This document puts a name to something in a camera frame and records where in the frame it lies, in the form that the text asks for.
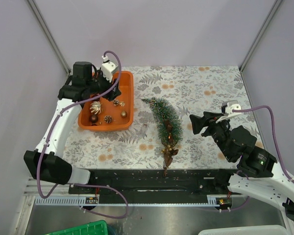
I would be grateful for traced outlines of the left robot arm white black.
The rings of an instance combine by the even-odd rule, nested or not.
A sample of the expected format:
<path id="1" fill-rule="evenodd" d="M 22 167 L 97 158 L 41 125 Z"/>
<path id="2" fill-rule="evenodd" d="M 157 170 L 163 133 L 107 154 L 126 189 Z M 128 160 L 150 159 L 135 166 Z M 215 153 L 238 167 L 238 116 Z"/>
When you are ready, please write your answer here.
<path id="1" fill-rule="evenodd" d="M 76 62 L 73 73 L 59 90 L 55 113 L 44 137 L 33 151 L 26 151 L 24 162 L 34 179 L 66 185 L 79 184 L 85 193 L 95 191 L 96 181 L 89 170 L 72 166 L 63 160 L 64 147 L 75 119 L 91 97 L 109 101 L 121 95 L 118 87 L 119 64 L 104 57 L 97 70 L 90 62 Z"/>

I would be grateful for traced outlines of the orange plastic bin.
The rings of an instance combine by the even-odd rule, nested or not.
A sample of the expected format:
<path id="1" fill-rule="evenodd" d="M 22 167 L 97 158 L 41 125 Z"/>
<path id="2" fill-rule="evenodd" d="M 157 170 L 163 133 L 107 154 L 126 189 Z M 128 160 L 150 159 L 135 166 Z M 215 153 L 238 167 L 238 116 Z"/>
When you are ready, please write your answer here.
<path id="1" fill-rule="evenodd" d="M 98 115 L 98 122 L 95 124 L 90 122 L 89 118 L 92 114 L 90 113 L 89 108 L 91 102 L 87 102 L 78 117 L 79 127 L 84 130 L 95 132 L 127 130 L 133 123 L 134 116 L 134 79 L 131 72 L 122 71 L 119 81 L 119 89 L 122 94 L 118 96 L 117 99 L 125 102 L 125 110 L 128 113 L 126 118 L 120 117 L 120 113 L 118 109 L 113 106 L 112 101 L 100 98 L 102 112 Z M 110 124 L 104 122 L 104 117 L 106 115 L 110 115 L 113 118 L 113 121 Z"/>

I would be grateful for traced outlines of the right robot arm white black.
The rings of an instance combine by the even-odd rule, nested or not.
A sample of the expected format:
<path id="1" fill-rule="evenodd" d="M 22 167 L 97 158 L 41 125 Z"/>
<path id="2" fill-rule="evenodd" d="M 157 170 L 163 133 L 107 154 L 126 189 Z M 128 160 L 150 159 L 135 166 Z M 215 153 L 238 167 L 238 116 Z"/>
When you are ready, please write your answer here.
<path id="1" fill-rule="evenodd" d="M 226 160 L 237 163 L 237 173 L 219 170 L 213 188 L 223 194 L 228 190 L 245 194 L 263 201 L 285 212 L 294 221 L 294 177 L 285 169 L 281 156 L 274 157 L 256 146 L 256 137 L 243 126 L 230 128 L 230 118 L 240 115 L 232 113 L 204 112 L 202 117 L 190 115 L 193 133 L 212 137 Z"/>

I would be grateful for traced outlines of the small green christmas tree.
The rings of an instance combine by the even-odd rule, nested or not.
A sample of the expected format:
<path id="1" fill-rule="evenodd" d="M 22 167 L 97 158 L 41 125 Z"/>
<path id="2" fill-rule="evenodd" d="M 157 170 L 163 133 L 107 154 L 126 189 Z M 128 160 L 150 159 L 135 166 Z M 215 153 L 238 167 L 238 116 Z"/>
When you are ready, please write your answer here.
<path id="1" fill-rule="evenodd" d="M 144 98 L 142 102 L 147 104 L 152 112 L 157 126 L 159 139 L 164 147 L 173 148 L 183 137 L 183 128 L 176 109 L 164 98 Z"/>

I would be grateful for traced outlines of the brown leaf decoration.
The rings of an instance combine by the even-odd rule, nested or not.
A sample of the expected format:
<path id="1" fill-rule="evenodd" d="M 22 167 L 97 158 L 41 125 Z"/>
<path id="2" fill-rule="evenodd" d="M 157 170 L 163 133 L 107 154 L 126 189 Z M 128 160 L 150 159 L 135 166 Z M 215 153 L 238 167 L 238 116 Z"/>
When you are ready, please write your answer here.
<path id="1" fill-rule="evenodd" d="M 164 121 L 164 126 L 167 131 L 168 137 L 164 144 L 164 149 L 161 151 L 164 154 L 164 164 L 163 164 L 163 177 L 166 177 L 168 174 L 168 168 L 173 161 L 173 156 L 177 155 L 178 149 L 174 149 L 174 139 L 173 139 L 173 125 L 168 121 Z"/>

